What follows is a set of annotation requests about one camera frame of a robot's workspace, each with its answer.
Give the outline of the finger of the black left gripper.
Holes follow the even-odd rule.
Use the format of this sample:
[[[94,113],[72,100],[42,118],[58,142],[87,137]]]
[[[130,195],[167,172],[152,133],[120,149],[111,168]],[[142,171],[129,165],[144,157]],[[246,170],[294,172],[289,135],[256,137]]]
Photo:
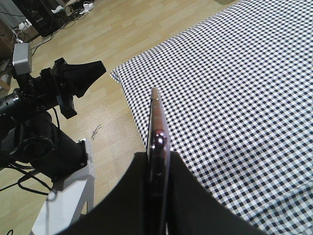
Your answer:
[[[58,96],[58,103],[62,115],[66,119],[70,119],[77,115],[77,112],[74,108],[73,96],[72,95],[60,95]]]
[[[83,97],[88,88],[105,72],[106,68],[101,61],[74,65],[60,58],[53,66],[53,76],[60,90],[78,98]]]

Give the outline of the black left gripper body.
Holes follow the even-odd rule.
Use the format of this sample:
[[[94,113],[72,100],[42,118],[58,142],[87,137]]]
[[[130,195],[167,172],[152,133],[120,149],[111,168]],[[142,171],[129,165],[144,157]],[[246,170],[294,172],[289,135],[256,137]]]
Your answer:
[[[61,91],[57,85],[53,76],[53,68],[44,69],[40,76],[31,78],[30,87],[30,106],[37,113],[59,106],[58,96],[69,95]]]

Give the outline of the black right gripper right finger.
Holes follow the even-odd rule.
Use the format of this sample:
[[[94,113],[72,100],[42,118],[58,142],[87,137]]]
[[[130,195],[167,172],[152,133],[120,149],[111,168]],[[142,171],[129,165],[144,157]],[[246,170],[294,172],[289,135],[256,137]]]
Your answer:
[[[176,152],[171,152],[167,224],[171,235],[265,234],[215,200]]]

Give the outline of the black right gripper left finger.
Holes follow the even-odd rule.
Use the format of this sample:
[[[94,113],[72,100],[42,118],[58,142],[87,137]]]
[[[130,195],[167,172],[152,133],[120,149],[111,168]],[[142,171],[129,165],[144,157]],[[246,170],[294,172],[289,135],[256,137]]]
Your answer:
[[[60,235],[145,235],[145,180],[148,159],[134,154],[127,171],[113,190],[87,215]]]

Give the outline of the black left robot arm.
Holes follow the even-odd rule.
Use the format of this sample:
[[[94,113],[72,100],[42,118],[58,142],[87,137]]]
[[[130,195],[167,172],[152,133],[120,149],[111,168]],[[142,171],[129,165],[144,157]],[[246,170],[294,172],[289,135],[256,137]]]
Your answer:
[[[57,181],[87,165],[85,146],[52,122],[50,109],[65,118],[77,115],[73,99],[81,98],[104,73],[101,61],[72,65],[65,59],[38,77],[15,74],[18,88],[0,100],[0,165],[30,164]]]

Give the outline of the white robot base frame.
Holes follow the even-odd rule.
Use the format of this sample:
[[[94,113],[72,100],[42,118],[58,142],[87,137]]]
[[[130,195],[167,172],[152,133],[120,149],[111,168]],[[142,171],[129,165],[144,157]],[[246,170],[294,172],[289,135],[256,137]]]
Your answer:
[[[94,208],[95,166],[91,142],[82,139],[87,165],[55,182],[31,229],[31,235],[55,235],[79,220],[84,206]]]

